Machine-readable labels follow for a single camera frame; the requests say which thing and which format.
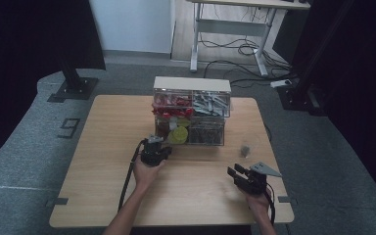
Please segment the clear acrylic organizer box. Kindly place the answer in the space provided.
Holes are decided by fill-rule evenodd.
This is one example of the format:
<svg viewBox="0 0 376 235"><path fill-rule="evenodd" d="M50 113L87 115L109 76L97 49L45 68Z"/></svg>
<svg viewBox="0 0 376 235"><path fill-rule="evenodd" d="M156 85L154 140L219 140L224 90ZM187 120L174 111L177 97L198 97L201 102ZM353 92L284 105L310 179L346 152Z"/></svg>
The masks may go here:
<svg viewBox="0 0 376 235"><path fill-rule="evenodd" d="M153 88L153 100L156 95L159 94L174 94L174 95L187 95L192 99L193 106L193 95L195 93L202 92L215 92L220 94L227 94L230 96L230 111L231 111L231 87L230 82L225 79L208 79L208 78L191 78L191 77L167 77L167 76L157 76L154 81ZM224 125L225 132L225 121L230 117L209 117L209 116L197 116L195 114L190 117L159 117L155 116L155 134L164 139L168 144L169 133L178 127L177 121L180 118L187 118L191 121L191 124L185 127L188 130L188 137L185 143L190 144L189 140L189 128L195 123L218 123Z"/></svg>

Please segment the pile of dark packets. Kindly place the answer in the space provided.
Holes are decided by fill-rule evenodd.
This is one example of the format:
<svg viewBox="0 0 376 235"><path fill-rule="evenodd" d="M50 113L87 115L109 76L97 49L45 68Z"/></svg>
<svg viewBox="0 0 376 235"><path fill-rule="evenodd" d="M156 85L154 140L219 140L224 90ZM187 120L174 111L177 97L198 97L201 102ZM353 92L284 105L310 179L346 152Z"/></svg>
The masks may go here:
<svg viewBox="0 0 376 235"><path fill-rule="evenodd" d="M224 125L218 123L195 123L189 128L190 144L220 146L224 144Z"/></svg>

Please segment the pile of grey packets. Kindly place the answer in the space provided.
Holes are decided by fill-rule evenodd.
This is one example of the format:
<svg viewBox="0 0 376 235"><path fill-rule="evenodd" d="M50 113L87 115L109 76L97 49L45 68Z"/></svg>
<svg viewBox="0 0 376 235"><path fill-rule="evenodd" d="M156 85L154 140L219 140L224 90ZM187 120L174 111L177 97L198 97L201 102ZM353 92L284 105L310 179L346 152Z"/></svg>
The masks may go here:
<svg viewBox="0 0 376 235"><path fill-rule="evenodd" d="M202 92L193 95L193 109L197 116L230 116L230 96L215 92Z"/></svg>

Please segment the black curtain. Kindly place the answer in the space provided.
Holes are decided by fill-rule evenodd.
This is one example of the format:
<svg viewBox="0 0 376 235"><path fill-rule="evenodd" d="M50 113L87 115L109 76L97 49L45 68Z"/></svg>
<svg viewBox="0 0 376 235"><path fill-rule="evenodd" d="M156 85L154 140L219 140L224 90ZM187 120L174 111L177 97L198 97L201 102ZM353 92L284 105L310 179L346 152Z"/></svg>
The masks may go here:
<svg viewBox="0 0 376 235"><path fill-rule="evenodd" d="M105 68L89 0L0 0L0 148L29 109L40 78Z"/></svg>
<svg viewBox="0 0 376 235"><path fill-rule="evenodd" d="M307 0L295 62L376 182L376 0Z"/></svg>

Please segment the white power strip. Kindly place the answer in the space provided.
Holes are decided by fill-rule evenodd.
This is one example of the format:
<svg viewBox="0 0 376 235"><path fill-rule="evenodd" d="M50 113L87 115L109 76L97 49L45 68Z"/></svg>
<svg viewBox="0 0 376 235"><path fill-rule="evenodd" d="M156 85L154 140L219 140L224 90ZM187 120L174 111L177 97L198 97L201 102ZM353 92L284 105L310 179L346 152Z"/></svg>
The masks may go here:
<svg viewBox="0 0 376 235"><path fill-rule="evenodd" d="M292 85L292 81L290 79L283 79L270 82L271 88L281 87L281 86L288 86Z"/></svg>

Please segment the person's left hand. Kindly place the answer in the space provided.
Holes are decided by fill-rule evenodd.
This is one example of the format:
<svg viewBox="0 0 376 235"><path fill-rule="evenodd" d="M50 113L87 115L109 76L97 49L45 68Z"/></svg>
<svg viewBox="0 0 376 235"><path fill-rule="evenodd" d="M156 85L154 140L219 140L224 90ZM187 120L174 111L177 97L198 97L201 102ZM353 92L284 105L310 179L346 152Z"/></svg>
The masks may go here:
<svg viewBox="0 0 376 235"><path fill-rule="evenodd" d="M140 158L137 158L135 167L133 169L133 174L136 181L135 190L138 192L146 192L164 166L165 161L161 161L157 166L148 166L144 164Z"/></svg>

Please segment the pile of red packets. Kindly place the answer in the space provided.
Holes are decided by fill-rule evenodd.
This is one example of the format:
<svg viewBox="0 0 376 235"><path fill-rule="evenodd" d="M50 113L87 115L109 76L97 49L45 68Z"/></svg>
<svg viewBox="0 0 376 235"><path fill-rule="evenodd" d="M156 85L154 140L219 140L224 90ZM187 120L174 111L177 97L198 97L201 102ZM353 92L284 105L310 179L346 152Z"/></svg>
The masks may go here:
<svg viewBox="0 0 376 235"><path fill-rule="evenodd" d="M187 95L156 95L152 107L153 114L162 118L188 118L194 114L192 99Z"/></svg>

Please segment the black metal stand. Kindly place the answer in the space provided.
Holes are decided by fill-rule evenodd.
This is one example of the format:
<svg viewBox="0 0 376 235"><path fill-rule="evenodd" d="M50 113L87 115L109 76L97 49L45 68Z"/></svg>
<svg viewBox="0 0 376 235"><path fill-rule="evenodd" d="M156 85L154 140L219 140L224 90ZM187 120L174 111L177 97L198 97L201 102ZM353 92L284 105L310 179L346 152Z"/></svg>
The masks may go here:
<svg viewBox="0 0 376 235"><path fill-rule="evenodd" d="M326 58L328 46L353 2L354 0L313 0L292 60L292 73L299 81L295 85L277 88L285 110L323 115L323 99L318 100L316 97L322 90L312 90L312 87L320 74L321 60Z"/></svg>
<svg viewBox="0 0 376 235"><path fill-rule="evenodd" d="M48 98L50 103L64 103L67 99L88 100L96 87L99 79L94 77L81 77L76 68L64 59L58 59L61 72L65 78L56 93Z"/></svg>

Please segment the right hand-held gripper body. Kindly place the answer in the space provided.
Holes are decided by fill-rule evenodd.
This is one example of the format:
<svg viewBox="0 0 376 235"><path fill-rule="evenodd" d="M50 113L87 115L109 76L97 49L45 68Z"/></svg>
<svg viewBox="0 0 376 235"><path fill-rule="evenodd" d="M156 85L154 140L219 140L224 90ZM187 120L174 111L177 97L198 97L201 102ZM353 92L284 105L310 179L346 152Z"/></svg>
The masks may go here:
<svg viewBox="0 0 376 235"><path fill-rule="evenodd" d="M266 191L267 176L282 176L280 172L264 163L253 164L247 169L250 172L249 176L240 176L238 187L251 195L260 195Z"/></svg>

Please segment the large yellow-green round pod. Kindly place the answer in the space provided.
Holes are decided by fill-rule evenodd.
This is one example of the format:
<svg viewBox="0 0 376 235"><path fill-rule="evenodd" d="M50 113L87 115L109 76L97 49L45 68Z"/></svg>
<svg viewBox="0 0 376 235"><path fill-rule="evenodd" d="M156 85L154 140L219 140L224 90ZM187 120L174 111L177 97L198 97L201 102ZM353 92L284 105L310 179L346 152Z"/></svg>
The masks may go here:
<svg viewBox="0 0 376 235"><path fill-rule="evenodd" d="M173 129L167 139L171 144L183 144L186 142L188 137L188 130L184 126L178 126Z"/></svg>

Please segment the person's right hand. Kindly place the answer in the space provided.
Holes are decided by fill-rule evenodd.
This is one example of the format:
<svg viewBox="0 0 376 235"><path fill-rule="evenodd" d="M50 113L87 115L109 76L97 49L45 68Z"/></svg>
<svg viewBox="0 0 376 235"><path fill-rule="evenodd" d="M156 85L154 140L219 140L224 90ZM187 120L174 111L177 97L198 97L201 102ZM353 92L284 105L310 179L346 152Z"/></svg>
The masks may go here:
<svg viewBox="0 0 376 235"><path fill-rule="evenodd" d="M264 194L251 195L244 190L242 190L242 193L245 195L248 207L254 216L268 216L270 203Z"/></svg>

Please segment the white desk frame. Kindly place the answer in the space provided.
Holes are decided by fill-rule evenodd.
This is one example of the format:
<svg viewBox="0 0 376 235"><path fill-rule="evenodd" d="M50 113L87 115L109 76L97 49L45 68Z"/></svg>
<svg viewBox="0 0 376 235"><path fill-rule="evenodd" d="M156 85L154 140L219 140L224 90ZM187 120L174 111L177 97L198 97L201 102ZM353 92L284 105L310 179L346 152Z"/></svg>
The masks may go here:
<svg viewBox="0 0 376 235"><path fill-rule="evenodd" d="M256 36L260 38L258 48L254 50L259 73L268 76L266 66L263 61L263 49L266 44L269 32L274 21L276 12L281 10L307 11L310 4L306 0L187 0L194 4L194 36L191 49L190 72L196 72L198 66L198 42L199 34L216 33L230 35ZM268 10L268 17L263 23L244 23L223 20L209 20L201 17L201 12L205 4L245 6L265 8Z"/></svg>

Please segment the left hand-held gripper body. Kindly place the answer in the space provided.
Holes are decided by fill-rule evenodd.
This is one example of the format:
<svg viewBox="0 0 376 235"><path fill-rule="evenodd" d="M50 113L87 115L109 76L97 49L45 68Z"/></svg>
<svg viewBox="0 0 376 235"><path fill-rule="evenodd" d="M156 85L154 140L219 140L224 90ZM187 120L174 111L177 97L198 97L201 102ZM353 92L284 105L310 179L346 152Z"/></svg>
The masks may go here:
<svg viewBox="0 0 376 235"><path fill-rule="evenodd" d="M143 140L143 151L141 161L148 166L158 166L162 161L160 150L162 148L163 138L151 135Z"/></svg>

